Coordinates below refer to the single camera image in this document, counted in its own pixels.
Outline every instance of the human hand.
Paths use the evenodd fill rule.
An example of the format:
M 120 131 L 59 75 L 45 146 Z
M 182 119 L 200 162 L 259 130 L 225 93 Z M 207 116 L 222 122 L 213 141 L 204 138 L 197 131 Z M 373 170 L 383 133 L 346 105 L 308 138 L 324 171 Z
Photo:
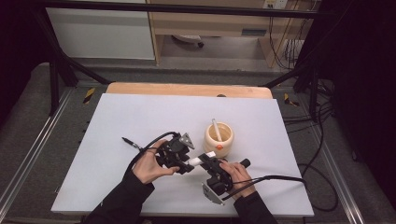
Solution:
M 247 181 L 247 180 L 251 179 L 245 166 L 243 166 L 239 162 L 228 163 L 227 161 L 221 161 L 219 166 L 221 167 L 221 169 L 223 169 L 225 172 L 227 172 L 231 176 L 231 179 L 233 180 L 234 183 L 241 182 L 241 181 Z M 233 189 L 228 193 L 232 194 L 235 190 L 241 189 L 242 187 L 246 186 L 250 182 L 251 181 L 233 184 Z M 247 189 L 244 189 L 241 192 L 233 195 L 233 198 L 235 200 L 237 200 L 241 196 L 245 198 L 255 191 L 256 191 L 256 189 L 252 185 L 252 186 L 248 187 Z
M 143 184 L 151 183 L 163 175 L 172 175 L 179 170 L 179 167 L 176 166 L 169 169 L 162 168 L 155 159 L 157 148 L 164 142 L 166 142 L 165 139 L 154 143 L 151 149 L 148 149 L 134 165 L 132 172 Z

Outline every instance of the white stick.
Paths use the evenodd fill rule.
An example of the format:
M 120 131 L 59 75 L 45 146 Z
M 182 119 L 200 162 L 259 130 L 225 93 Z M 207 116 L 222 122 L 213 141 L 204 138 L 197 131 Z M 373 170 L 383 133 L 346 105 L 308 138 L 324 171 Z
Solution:
M 218 123 L 216 122 L 215 119 L 212 119 L 212 123 L 215 126 L 215 132 L 216 132 L 216 135 L 218 136 L 218 142 L 222 142 L 220 131 L 219 131 L 219 127 L 218 127 Z

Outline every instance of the white tabletop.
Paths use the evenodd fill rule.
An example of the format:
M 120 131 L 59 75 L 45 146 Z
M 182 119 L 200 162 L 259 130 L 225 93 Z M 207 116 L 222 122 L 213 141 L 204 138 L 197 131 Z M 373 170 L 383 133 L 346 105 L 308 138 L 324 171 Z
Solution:
M 227 160 L 248 158 L 251 165 L 247 170 L 252 177 L 301 177 L 276 100 L 105 93 L 51 211 L 89 213 L 120 183 L 137 154 L 122 137 L 144 147 L 163 133 L 189 133 L 195 145 L 189 155 L 194 158 L 204 153 L 204 132 L 212 119 L 233 128 L 235 138 Z M 209 177 L 197 166 L 184 175 L 157 179 L 141 215 L 236 217 L 233 199 L 221 206 L 204 196 L 201 183 Z M 275 216 L 314 215 L 300 182 L 265 180 L 255 186 Z

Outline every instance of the person's left hand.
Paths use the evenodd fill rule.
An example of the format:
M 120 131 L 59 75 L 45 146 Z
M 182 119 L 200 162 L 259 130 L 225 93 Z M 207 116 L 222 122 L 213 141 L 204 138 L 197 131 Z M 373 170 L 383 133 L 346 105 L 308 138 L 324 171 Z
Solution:
M 143 183 L 148 184 L 156 180 L 163 175 L 173 175 L 179 170 L 179 167 L 162 168 L 157 160 L 155 159 L 155 154 L 157 153 L 157 148 L 166 142 L 162 139 L 154 145 L 151 149 L 148 149 L 145 154 L 137 161 L 132 169 L 134 175 Z

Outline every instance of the black jacket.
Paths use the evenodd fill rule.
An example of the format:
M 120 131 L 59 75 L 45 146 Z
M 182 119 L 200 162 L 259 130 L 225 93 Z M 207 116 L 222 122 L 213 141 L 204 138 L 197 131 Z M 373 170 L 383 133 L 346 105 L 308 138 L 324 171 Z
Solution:
M 130 172 L 90 213 L 84 224 L 136 223 L 142 204 L 152 191 L 152 184 L 142 184 Z M 244 224 L 276 223 L 258 192 L 240 197 L 233 205 Z

